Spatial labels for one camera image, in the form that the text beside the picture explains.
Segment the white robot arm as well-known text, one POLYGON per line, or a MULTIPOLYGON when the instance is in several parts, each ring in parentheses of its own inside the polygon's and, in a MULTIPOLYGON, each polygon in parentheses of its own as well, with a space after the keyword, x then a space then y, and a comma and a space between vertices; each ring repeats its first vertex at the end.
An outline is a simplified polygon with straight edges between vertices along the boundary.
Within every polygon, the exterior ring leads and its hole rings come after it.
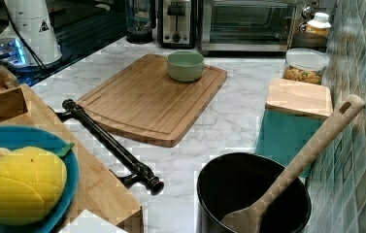
POLYGON ((9 25, 0 33, 0 61, 14 69, 46 69, 62 57, 46 0, 2 0, 9 25))

